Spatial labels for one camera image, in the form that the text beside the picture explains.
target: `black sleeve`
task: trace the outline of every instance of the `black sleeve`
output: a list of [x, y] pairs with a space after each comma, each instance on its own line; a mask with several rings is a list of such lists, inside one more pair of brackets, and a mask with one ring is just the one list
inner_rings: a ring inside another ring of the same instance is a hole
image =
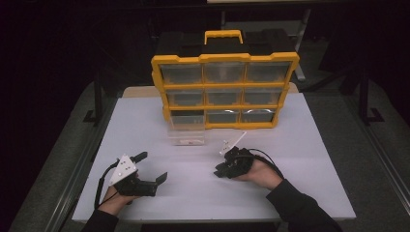
[[266, 198], [280, 217], [289, 223], [289, 231], [341, 231], [340, 226], [317, 205], [316, 200], [300, 193], [283, 180]]
[[109, 213], [95, 210], [88, 219], [82, 232], [113, 232], [118, 223], [118, 218]]

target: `yellow handle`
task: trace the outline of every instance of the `yellow handle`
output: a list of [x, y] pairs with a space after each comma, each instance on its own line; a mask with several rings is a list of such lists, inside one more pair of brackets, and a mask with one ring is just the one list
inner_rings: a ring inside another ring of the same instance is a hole
[[205, 32], [205, 44], [208, 38], [223, 38], [223, 37], [238, 37], [241, 44], [244, 43], [242, 40], [242, 34], [240, 30], [221, 30], [221, 31], [206, 31]]

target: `dark background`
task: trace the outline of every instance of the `dark background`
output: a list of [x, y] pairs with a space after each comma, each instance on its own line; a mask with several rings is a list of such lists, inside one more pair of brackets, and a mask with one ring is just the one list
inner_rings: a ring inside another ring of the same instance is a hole
[[[79, 95], [96, 72], [101, 74], [102, 86], [111, 96], [127, 86], [151, 85], [150, 60], [161, 31], [218, 29], [220, 23], [220, 12], [212, 9], [101, 14], [87, 11], [94, 1], [80, 2], [0, 3], [0, 231], [9, 228]], [[155, 1], [132, 1], [132, 5], [151, 6], [152, 2]], [[305, 40], [330, 41], [321, 66], [327, 71], [337, 72], [364, 52], [364, 65], [371, 79], [385, 89], [393, 106], [410, 125], [410, 78], [406, 74], [410, 51], [406, 41], [410, 28], [408, 4], [343, 2], [349, 4], [313, 7]], [[227, 16], [230, 20], [301, 18], [303, 9], [284, 14], [285, 8], [241, 9]]]

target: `plastic drawer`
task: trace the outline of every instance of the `plastic drawer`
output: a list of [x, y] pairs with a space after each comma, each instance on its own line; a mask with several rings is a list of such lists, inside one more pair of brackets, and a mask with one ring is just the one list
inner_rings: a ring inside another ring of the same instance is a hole
[[204, 64], [205, 82], [242, 82], [245, 70], [243, 62], [211, 62]]
[[291, 62], [248, 63], [247, 81], [280, 82], [286, 77]]
[[241, 101], [241, 88], [232, 89], [206, 89], [207, 103], [211, 105], [239, 104]]
[[278, 104], [282, 88], [245, 88], [244, 104]]
[[275, 116], [275, 109], [243, 109], [242, 123], [269, 123]]
[[194, 106], [203, 104], [202, 89], [166, 90], [170, 106]]
[[207, 122], [210, 124], [231, 124], [238, 122], [239, 110], [207, 110]]
[[198, 146], [205, 144], [205, 130], [169, 130], [168, 138], [173, 145]]
[[165, 84], [202, 83], [200, 64], [160, 65], [160, 68]]
[[171, 110], [172, 130], [205, 130], [203, 110]]

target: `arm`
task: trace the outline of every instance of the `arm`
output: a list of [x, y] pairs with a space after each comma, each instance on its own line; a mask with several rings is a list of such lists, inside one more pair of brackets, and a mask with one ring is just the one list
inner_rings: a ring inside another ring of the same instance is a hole
[[82, 232], [112, 232], [118, 223], [118, 214], [131, 201], [139, 196], [124, 196], [115, 187], [109, 187], [99, 209], [88, 219]]
[[262, 161], [255, 160], [250, 171], [235, 178], [252, 181], [269, 189], [267, 199], [275, 206], [280, 217], [289, 222], [289, 231], [341, 231], [338, 224], [326, 214], [317, 202], [300, 193], [287, 180]]

